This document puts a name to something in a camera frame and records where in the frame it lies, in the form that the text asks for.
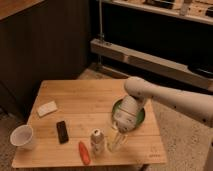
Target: floor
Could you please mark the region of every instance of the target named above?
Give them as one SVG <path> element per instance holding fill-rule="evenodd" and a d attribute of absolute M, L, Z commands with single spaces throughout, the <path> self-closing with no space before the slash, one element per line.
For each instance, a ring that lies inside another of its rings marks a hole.
<path fill-rule="evenodd" d="M 110 79 L 94 67 L 87 68 L 78 79 Z M 167 151 L 168 163 L 150 165 L 146 171 L 202 171 L 213 130 L 180 113 L 153 101 L 162 139 Z M 9 143 L 14 128 L 22 124 L 17 118 L 0 114 L 0 171 L 136 171 L 140 166 L 12 169 L 15 148 Z"/>

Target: green bowl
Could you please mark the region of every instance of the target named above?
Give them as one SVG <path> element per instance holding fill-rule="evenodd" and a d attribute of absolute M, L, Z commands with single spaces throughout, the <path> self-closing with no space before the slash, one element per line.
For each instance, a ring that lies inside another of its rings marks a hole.
<path fill-rule="evenodd" d="M 113 115 L 115 114 L 115 111 L 118 109 L 118 107 L 120 106 L 122 102 L 122 99 L 118 100 L 114 105 L 113 105 L 113 108 L 112 108 L 112 121 L 113 121 Z M 136 121 L 136 124 L 135 124 L 135 128 L 137 128 L 145 119 L 145 110 L 144 108 L 142 108 L 140 110 L 140 112 L 138 112 L 137 114 L 137 121 Z"/>

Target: black cabinet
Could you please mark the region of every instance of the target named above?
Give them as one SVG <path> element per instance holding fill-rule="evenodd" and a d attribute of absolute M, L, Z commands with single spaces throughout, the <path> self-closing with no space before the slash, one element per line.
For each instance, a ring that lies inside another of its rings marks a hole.
<path fill-rule="evenodd" d="M 87 65 L 89 23 L 88 0 L 46 0 L 1 20 L 0 106 L 26 118 L 42 80 L 75 79 Z"/>

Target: shelf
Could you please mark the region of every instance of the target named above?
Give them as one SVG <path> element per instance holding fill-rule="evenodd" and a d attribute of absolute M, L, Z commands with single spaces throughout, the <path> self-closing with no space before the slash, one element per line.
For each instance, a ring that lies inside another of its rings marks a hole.
<path fill-rule="evenodd" d="M 0 0 L 0 20 L 42 1 L 44 0 Z"/>
<path fill-rule="evenodd" d="M 98 39 L 90 44 L 93 53 L 213 92 L 213 79 L 189 71 L 186 65 Z"/>
<path fill-rule="evenodd" d="M 179 18 L 179 19 L 213 25 L 213 18 L 211 18 L 211 17 L 200 17 L 200 16 L 190 15 L 190 14 L 181 16 L 179 14 L 179 10 L 164 9 L 164 8 L 160 8 L 160 7 L 154 7 L 154 6 L 145 5 L 145 4 L 130 3 L 130 2 L 121 1 L 121 0 L 113 0 L 113 1 L 103 0 L 103 2 L 122 6 L 122 7 L 132 8 L 132 9 L 136 9 L 136 10 L 151 12 L 151 13 L 155 13 L 155 14 L 161 14 L 161 15 L 175 17 L 175 18 Z"/>

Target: dark background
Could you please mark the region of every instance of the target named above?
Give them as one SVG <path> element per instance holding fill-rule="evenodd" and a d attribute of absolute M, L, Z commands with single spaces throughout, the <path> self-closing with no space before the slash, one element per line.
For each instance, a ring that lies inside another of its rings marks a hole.
<path fill-rule="evenodd" d="M 99 32 L 98 3 L 92 5 L 92 33 Z M 213 26 L 103 4 L 105 40 L 186 65 L 213 69 Z"/>
<path fill-rule="evenodd" d="M 28 117 L 43 80 L 75 79 L 89 56 L 89 0 L 45 0 L 0 20 L 0 107 Z"/>

